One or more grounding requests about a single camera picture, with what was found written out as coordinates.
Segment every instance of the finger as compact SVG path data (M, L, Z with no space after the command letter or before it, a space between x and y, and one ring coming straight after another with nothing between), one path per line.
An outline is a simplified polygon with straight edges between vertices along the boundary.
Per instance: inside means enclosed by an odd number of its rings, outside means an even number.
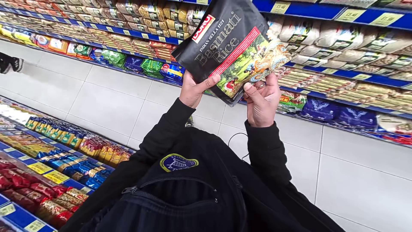
M262 105L264 103L265 99L259 93L255 86L247 82L243 86L243 89L249 95L249 98L251 98L256 105Z
M206 80L197 84L195 88L197 89L198 92L203 92L207 90L208 88L216 85L219 81L220 81L220 75L209 76Z

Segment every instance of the product package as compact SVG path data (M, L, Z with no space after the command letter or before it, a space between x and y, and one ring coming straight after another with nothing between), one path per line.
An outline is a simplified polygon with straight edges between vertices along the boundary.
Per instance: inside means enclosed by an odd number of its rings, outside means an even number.
M221 80L210 90L234 106L242 97L246 82L257 82L290 61L290 54L280 41L268 40L268 30L266 20L250 1L214 0L198 31L172 55L198 83L220 75Z

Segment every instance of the black jacket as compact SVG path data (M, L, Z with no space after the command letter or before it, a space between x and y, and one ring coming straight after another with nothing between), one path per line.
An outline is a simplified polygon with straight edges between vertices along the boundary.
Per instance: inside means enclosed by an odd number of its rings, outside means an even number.
M344 232L290 182L285 148L276 123L267 128L253 128L245 122L249 165L216 135L185 128L187 118L194 111L177 99L146 135L140 150L129 161L121 162L59 231L80 231L85 224L90 226L96 215L104 215L103 212L110 209L114 214L110 223L115 224L119 213L127 211L126 215L133 215L129 202L139 201L139 197L143 197L139 191L143 190L143 194L152 192L178 202L175 205L186 205L200 198L214 199L216 205L221 206L220 215L202 218L218 221L225 217L226 225L230 226L220 231ZM196 180L195 187L191 180ZM210 188L199 192L199 182ZM124 189L128 193L122 197ZM107 206L113 200L118 207L115 213L115 207Z

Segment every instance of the floor tile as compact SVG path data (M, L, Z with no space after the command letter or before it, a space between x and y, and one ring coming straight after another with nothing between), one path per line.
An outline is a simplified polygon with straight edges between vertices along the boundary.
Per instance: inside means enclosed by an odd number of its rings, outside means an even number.
M314 203L320 154L287 143L284 145L288 158L286 166L292 175L291 182Z
M410 232L412 181L321 155L316 205L381 232Z
M246 134L245 130L241 130L239 128L221 124L219 129L218 136L225 142L225 144L229 144L229 147L232 149L234 153L239 158L246 156L248 151L248 136L243 134L237 133L244 133Z
M322 153L412 180L412 150L325 127Z
M336 216L335 214L331 214L325 212L331 219L333 219L342 229L346 232L378 232L377 230L373 230L368 228L364 225L360 225L358 223L354 223L348 219Z
M182 88L174 85L153 81L147 93L146 100L171 107L176 101L176 98L179 97L181 89Z
M116 141L120 144L126 145L129 137L126 135L122 135L120 133L117 133L113 130L109 130L107 128L104 128L103 126L99 126L97 124L91 123L89 121L86 121L84 119L78 118L76 116L73 116L71 114L67 115L66 121L73 123L75 125L81 126L85 129L88 129L92 132L96 132L98 134L101 134L113 141Z
M220 123L193 115L194 127L204 130L208 133L218 135Z
M146 134L156 125L169 107L145 100L130 137L143 141Z
M282 114L276 114L275 121L283 142L320 152L322 125Z
M116 70L93 66L87 82L144 99L152 80Z
M46 52L38 66L57 73L85 80L92 64Z
M70 114L130 136L143 99L85 82Z
M127 142L127 146L135 149L136 151L139 150L139 145L142 143L142 141L136 140L134 138L129 138L129 141Z
M234 107L225 107L222 123L246 130L245 121L248 119L247 108L244 104L236 104Z

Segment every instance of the embroidered logo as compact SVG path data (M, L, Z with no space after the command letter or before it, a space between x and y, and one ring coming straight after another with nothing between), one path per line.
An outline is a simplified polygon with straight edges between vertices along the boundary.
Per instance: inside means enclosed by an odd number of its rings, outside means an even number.
M166 171L176 171L198 166L199 162L196 159L186 159L179 154L170 154L165 156L160 161L160 166Z

